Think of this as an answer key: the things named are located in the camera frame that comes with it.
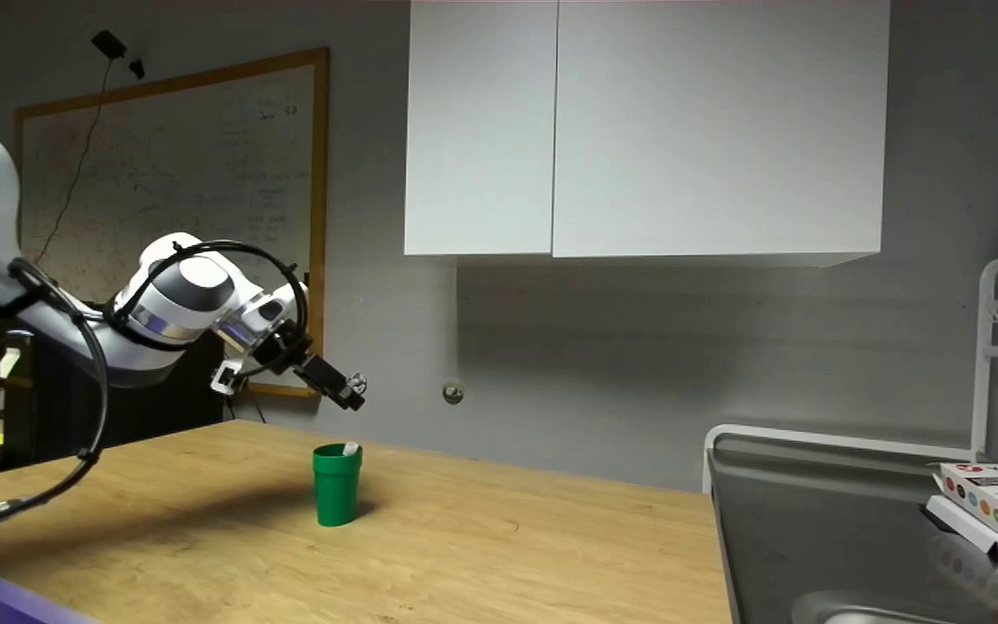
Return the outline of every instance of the gray wall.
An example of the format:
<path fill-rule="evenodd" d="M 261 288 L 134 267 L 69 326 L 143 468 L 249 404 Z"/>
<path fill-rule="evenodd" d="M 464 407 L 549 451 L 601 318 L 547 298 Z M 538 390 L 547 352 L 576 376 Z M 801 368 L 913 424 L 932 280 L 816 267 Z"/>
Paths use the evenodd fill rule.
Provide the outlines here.
<path fill-rule="evenodd" d="M 370 407 L 268 404 L 278 428 L 680 488 L 730 419 L 966 442 L 998 3 L 895 3 L 883 252 L 832 272 L 404 260 L 402 3 L 0 0 L 0 136 L 16 103 L 98 88 L 100 27 L 151 75 L 332 48 L 326 356 L 366 376 Z"/>

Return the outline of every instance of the wooden table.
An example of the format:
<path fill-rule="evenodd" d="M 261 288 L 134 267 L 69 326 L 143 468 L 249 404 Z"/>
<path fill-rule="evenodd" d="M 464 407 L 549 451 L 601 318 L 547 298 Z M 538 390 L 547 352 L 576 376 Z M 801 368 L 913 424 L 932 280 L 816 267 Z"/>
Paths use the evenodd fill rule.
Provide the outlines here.
<path fill-rule="evenodd" d="M 320 528 L 320 436 L 261 424 L 110 449 L 0 528 L 0 577 L 98 622 L 730 622 L 702 497 L 362 449 Z M 0 476 L 0 498 L 69 466 Z"/>

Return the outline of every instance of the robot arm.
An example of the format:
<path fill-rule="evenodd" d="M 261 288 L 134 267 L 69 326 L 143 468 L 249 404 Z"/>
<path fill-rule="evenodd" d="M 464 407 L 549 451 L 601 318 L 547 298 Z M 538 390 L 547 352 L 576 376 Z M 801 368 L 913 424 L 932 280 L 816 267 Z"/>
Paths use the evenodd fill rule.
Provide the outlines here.
<path fill-rule="evenodd" d="M 41 280 L 39 272 L 19 257 L 16 172 L 10 153 L 0 147 L 3 315 L 16 315 L 16 323 L 32 326 L 39 337 L 49 337 L 69 347 L 75 356 L 89 360 L 89 347 L 75 330 L 75 318 L 87 318 L 106 356 L 110 384 L 157 384 L 169 376 L 180 355 L 199 339 L 199 333 L 218 333 L 268 372 L 291 372 L 336 407 L 361 411 L 362 380 L 343 377 L 320 355 L 310 355 L 310 339 L 305 337 L 305 298 L 299 295 L 302 283 L 291 279 L 291 283 L 262 290 L 228 257 L 223 257 L 223 251 L 261 252 L 257 248 L 204 248 L 188 233 L 169 233 L 143 251 L 138 272 L 106 310 L 89 310 L 69 290 Z"/>

